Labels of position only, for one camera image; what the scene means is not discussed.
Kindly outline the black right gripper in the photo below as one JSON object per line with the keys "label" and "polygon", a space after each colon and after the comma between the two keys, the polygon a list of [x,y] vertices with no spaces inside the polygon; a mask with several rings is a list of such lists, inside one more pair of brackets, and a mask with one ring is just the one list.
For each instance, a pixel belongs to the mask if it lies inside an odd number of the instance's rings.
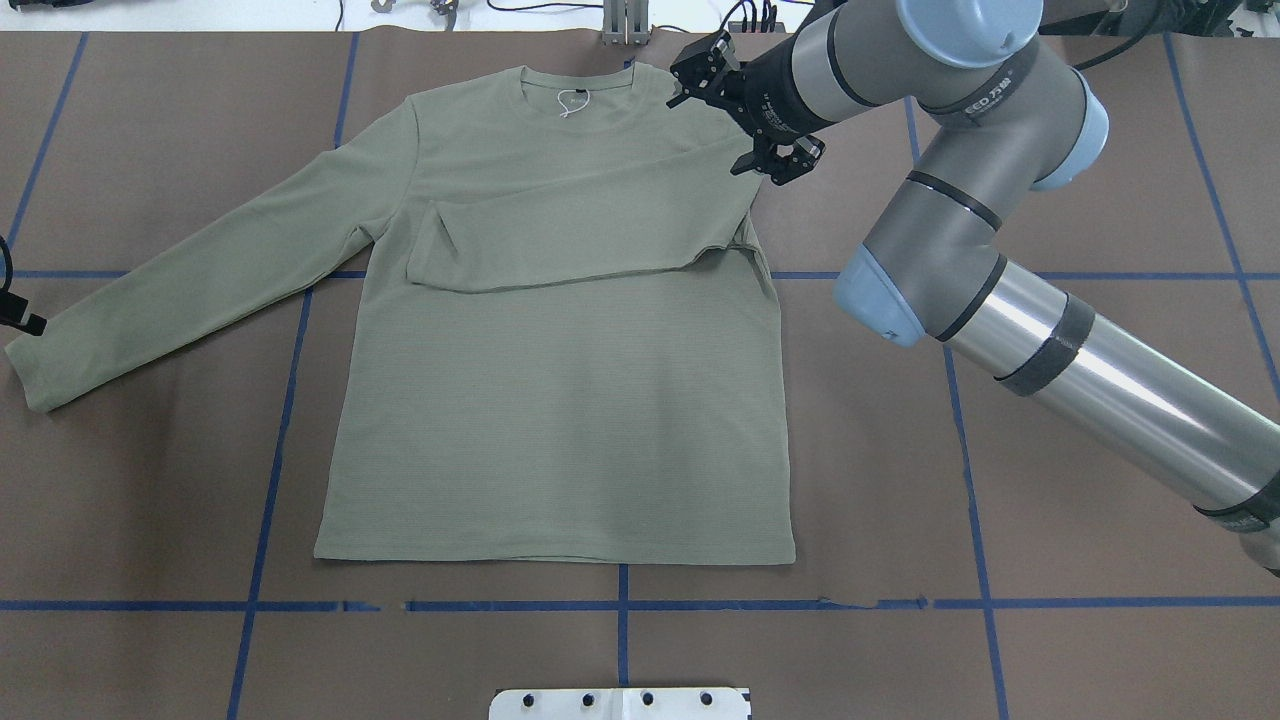
{"label": "black right gripper", "polygon": [[782,186],[812,172],[824,154],[822,140],[797,140],[823,128],[803,101],[791,60],[750,60],[741,65],[741,126],[751,136],[751,150],[731,167],[732,176],[768,176]]}

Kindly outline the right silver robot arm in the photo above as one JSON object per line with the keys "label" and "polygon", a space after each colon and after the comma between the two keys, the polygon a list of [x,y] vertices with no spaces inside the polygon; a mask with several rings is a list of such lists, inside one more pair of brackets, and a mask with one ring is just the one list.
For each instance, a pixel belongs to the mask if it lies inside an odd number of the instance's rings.
{"label": "right silver robot arm", "polygon": [[754,138],[736,173],[782,184],[817,131],[914,97],[940,131],[838,277],[841,306],[897,345],[931,336],[1005,389],[1144,468],[1277,571],[1277,425],[1009,260],[995,236],[1032,191],[1102,150],[1108,117],[1043,47],[1038,1],[845,1],[750,61],[701,54],[707,102]]}

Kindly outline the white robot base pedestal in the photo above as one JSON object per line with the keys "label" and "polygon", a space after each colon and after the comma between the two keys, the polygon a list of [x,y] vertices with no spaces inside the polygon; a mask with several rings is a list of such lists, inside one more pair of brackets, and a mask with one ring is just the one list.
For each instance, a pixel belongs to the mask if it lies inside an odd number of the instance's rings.
{"label": "white robot base pedestal", "polygon": [[507,689],[489,719],[751,719],[750,691],[726,685]]}

